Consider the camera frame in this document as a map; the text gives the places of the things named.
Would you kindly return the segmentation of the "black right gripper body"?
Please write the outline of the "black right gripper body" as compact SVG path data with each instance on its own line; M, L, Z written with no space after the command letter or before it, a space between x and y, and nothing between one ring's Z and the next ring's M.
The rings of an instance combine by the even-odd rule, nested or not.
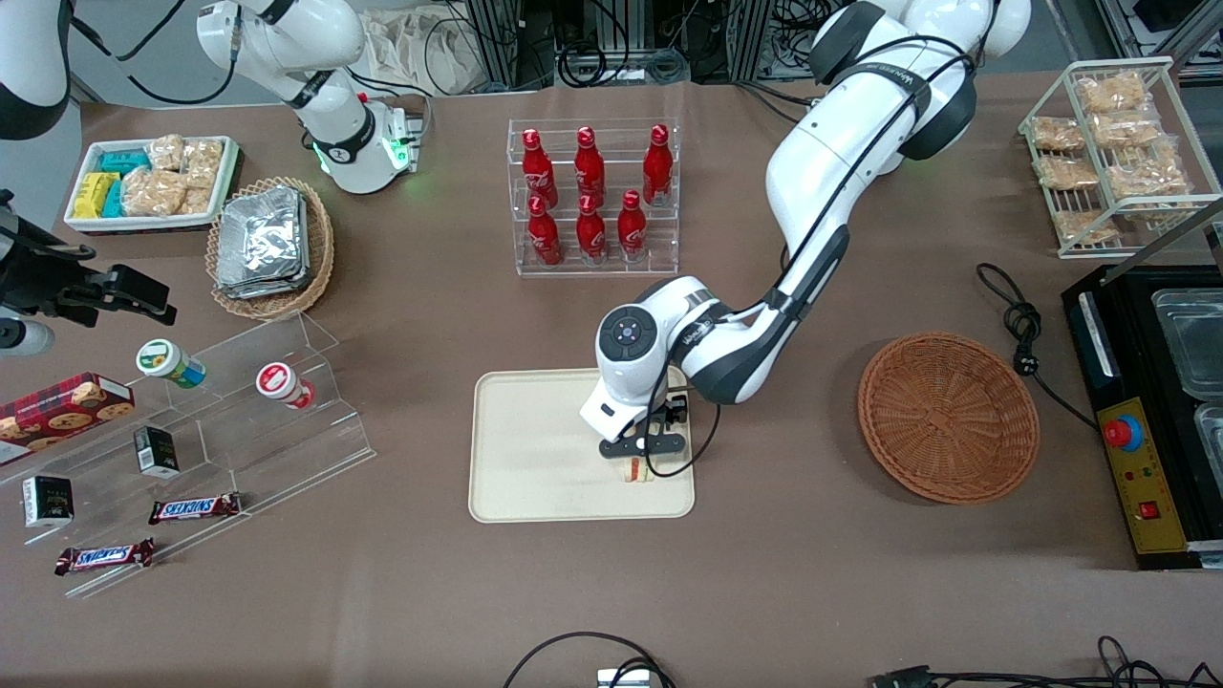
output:
M46 317L57 317L57 299L89 299L99 312L127 310L139 317L146 317L143 304L147 301L169 304L168 286L131 266L110 266L105 271L70 266L57 273L54 284L38 306Z

